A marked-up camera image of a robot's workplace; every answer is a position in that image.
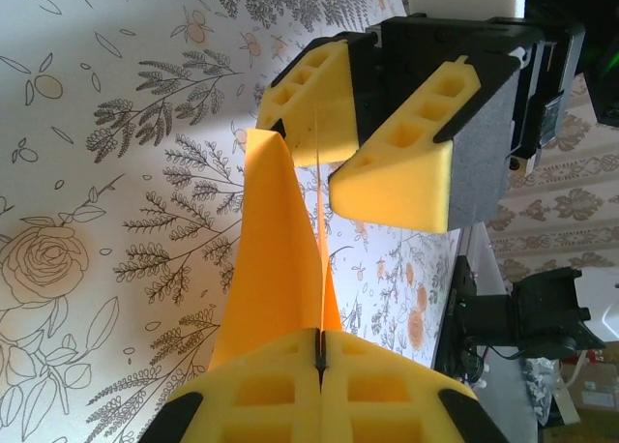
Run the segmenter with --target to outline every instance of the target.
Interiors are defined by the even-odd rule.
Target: floral wallpaper
[[[487,223],[506,282],[619,263],[618,133],[596,122],[578,77],[563,129],[530,175],[510,178],[497,218]]]
[[[265,85],[311,39],[402,14],[400,0],[0,0],[0,441],[133,443],[206,370]],[[326,186],[298,174],[316,222]],[[325,202],[345,329],[429,365],[457,234]]]

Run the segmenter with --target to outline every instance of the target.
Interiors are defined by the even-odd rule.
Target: rectangular cutout
[[[348,400],[407,402],[406,383],[395,373],[364,373],[348,379]]]
[[[319,68],[328,57],[329,53],[327,51],[316,51],[315,53],[310,53],[307,57],[307,65],[311,68]]]
[[[464,80],[460,77],[445,77],[440,81],[434,93],[436,95],[442,95],[443,97],[455,98],[464,90],[464,86]]]
[[[401,122],[387,137],[390,145],[398,148],[408,148],[426,132],[426,128],[412,122]]]
[[[292,81],[294,83],[298,83],[299,85],[303,85],[311,79],[312,75],[313,71],[311,71],[309,68],[300,68],[292,76]]]
[[[280,426],[251,426],[229,427],[223,430],[222,443],[290,443],[292,441],[292,427]]]
[[[297,85],[283,85],[273,97],[273,103],[284,105],[297,93]]]
[[[416,419],[383,421],[352,419],[352,443],[424,443],[422,428]]]
[[[294,380],[289,375],[258,374],[241,383],[237,406],[272,406],[294,403]]]
[[[448,111],[449,107],[445,104],[427,100],[415,114],[423,117],[424,119],[428,119],[429,121],[438,122],[441,121],[445,115],[447,115]]]

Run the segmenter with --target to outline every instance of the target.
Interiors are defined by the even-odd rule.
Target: rose drawing
[[[0,311],[46,304],[73,291],[88,268],[73,229],[32,226],[0,249]]]

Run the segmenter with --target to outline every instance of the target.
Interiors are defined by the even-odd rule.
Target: yellow foam piece
[[[438,392],[461,383],[345,332],[326,332],[320,443],[461,442]]]
[[[464,385],[345,332],[326,334],[322,385],[316,330],[272,341],[175,390],[203,400],[182,443],[457,443],[438,392]]]
[[[249,130],[241,243],[209,369],[302,328],[320,328],[321,259],[290,154]]]
[[[331,42],[309,51],[276,87],[267,87],[256,126],[272,129],[281,119],[297,166],[340,162],[359,148],[348,45]]]
[[[464,57],[443,63],[332,174],[333,210],[362,222],[447,231],[454,144],[432,139],[480,88]]]
[[[327,266],[324,299],[325,309],[323,313],[322,329],[341,331],[341,317],[339,316],[338,300],[336,299],[336,290],[333,285],[331,263]]]
[[[327,245],[327,227],[325,225],[325,208],[324,208],[324,199],[322,197],[322,176],[320,174],[320,148],[318,147],[318,142],[315,141],[314,149],[316,152],[316,182],[317,182],[317,202],[316,209],[318,211],[318,222],[317,222],[317,230],[318,230],[318,254],[320,255],[320,274],[321,274],[321,318],[320,318],[320,329],[324,329],[324,312],[325,312],[325,289],[327,286],[327,270],[329,267],[329,246]]]
[[[175,390],[168,401],[204,397],[182,442],[318,443],[315,338],[314,329],[297,331]]]

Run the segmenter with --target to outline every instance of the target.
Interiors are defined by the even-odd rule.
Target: table
[[[265,85],[312,38],[395,14],[0,0],[0,440],[132,443],[205,370]],[[315,171],[299,178],[315,219]],[[345,329],[429,365],[457,235],[327,218]]]
[[[471,270],[478,275],[478,296],[505,293],[494,252],[482,223],[462,230],[462,246],[459,251],[466,254]],[[504,356],[517,352],[513,347],[497,348]],[[484,348],[479,347],[479,354]],[[484,389],[475,388],[475,394],[492,421],[501,429],[508,441],[538,441],[538,421],[527,395],[526,383],[518,361],[506,361],[490,350],[486,356],[490,367],[483,379]]]

